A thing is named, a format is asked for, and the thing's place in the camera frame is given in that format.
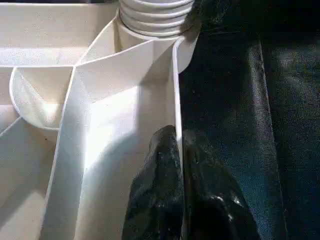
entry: white partition wall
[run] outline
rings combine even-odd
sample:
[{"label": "white partition wall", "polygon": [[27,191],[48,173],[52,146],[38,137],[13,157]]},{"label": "white partition wall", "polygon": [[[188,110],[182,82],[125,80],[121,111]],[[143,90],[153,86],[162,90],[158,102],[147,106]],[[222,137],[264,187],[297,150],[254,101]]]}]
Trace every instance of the white partition wall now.
[{"label": "white partition wall", "polygon": [[0,3],[0,239],[120,240],[153,133],[176,126],[182,157],[200,25],[144,36],[117,8]]}]

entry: white plastic surface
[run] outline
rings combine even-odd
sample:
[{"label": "white plastic surface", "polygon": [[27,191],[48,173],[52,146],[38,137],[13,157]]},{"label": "white plastic surface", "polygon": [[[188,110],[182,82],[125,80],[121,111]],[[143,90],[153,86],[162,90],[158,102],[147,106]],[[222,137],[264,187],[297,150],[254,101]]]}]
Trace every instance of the white plastic surface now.
[{"label": "white plastic surface", "polygon": [[183,33],[194,21],[195,0],[119,0],[120,17],[131,30],[154,37]]},{"label": "white plastic surface", "polygon": [[118,5],[0,5],[0,66],[73,65]]},{"label": "white plastic surface", "polygon": [[0,239],[37,238],[54,149],[21,117],[0,134]]},{"label": "white plastic surface", "polygon": [[153,133],[175,125],[182,157],[178,74],[199,24],[141,35],[117,3],[0,3],[0,13],[0,239],[120,240]]},{"label": "white plastic surface", "polygon": [[0,133],[18,117],[9,95],[12,70],[12,67],[0,67]]}]

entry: round cup compartment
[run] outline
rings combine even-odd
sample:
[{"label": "round cup compartment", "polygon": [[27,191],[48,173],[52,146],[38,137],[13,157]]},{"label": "round cup compartment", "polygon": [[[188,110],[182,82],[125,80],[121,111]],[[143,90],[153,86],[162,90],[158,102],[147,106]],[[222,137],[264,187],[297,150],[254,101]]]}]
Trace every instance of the round cup compartment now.
[{"label": "round cup compartment", "polygon": [[57,132],[72,70],[72,67],[15,68],[9,87],[16,111],[41,130]]}]

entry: black object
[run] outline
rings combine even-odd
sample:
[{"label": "black object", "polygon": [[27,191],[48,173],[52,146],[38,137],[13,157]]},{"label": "black object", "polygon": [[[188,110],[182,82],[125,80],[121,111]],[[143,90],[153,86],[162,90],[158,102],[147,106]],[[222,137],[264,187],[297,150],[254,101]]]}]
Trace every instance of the black object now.
[{"label": "black object", "polygon": [[[208,136],[261,239],[318,240],[320,2],[203,3],[207,22],[179,76],[183,128]],[[227,6],[219,22],[217,4]]]},{"label": "black object", "polygon": [[183,165],[188,240],[260,240],[237,181],[203,134],[184,131]]},{"label": "black object", "polygon": [[169,125],[153,135],[145,166],[133,180],[122,240],[179,240],[184,206],[186,240],[259,240],[237,181],[215,159],[206,137],[183,135],[184,186]]},{"label": "black object", "polygon": [[133,180],[122,240],[179,240],[183,184],[175,128],[157,131]]}]

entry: compartment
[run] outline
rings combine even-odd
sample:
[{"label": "compartment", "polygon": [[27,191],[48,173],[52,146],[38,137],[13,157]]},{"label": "compartment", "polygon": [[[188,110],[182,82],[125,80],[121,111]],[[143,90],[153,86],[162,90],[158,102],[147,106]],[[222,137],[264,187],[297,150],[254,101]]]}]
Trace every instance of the compartment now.
[{"label": "compartment", "polygon": [[75,72],[90,100],[75,240],[121,239],[130,186],[151,136],[175,125],[172,73],[154,75],[153,49],[154,42],[143,43],[127,52],[130,57],[124,53]]},{"label": "compartment", "polygon": [[54,149],[21,117],[0,134],[0,239],[37,239]]},{"label": "compartment", "polygon": [[41,240],[121,239],[130,186],[151,136],[168,124],[181,127],[171,57],[161,59],[172,50],[166,44],[161,54],[147,41],[76,67]]},{"label": "compartment", "polygon": [[90,47],[80,58],[79,64],[107,57],[147,41],[147,38],[136,34],[122,23],[118,14],[99,33]]},{"label": "compartment", "polygon": [[0,6],[0,66],[51,66],[75,64],[115,17],[118,4]]},{"label": "compartment", "polygon": [[9,81],[12,67],[0,67],[0,133],[18,117],[9,95]]},{"label": "compartment", "polygon": [[10,80],[16,111],[30,124],[58,131],[72,67],[19,67]]}]

